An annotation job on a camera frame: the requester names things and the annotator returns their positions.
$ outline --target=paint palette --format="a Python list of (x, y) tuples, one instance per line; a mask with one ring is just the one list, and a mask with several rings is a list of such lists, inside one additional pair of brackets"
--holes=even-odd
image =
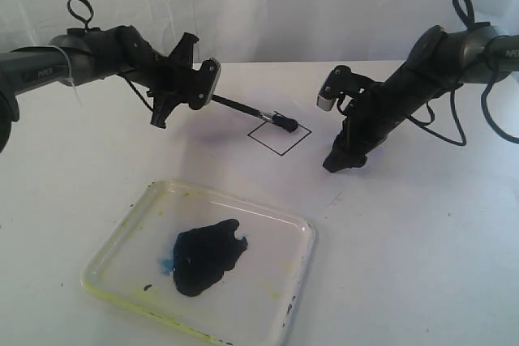
[[(247, 250), (231, 271), (187, 297), (171, 275), (177, 236), (236, 219)], [(184, 182), (152, 183), (84, 271), (91, 293), (221, 346), (279, 345), (311, 255), (296, 216)]]

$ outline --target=white table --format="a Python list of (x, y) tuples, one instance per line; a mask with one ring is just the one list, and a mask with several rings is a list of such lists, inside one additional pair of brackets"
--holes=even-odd
[[(385, 79), (398, 64), (347, 65)], [(232, 98), (256, 78), (313, 105), (335, 65), (226, 64), (217, 90)], [(405, 123), (311, 217), (319, 236), (289, 345), (517, 344), (519, 146), (484, 122), (482, 90), (458, 93), (468, 147)], [(188, 108), (176, 109), (163, 131), (118, 78), (78, 92), (82, 106), (59, 84), (21, 96), (21, 121), (0, 155), (0, 344), (202, 346), (88, 295), (80, 272), (152, 180), (280, 203), (175, 139), (182, 118), (196, 115)], [(519, 134), (517, 82), (508, 78), (493, 93), (497, 122)], [(435, 128), (456, 137), (447, 100), (434, 104)], [(341, 117), (330, 115), (339, 131)]]

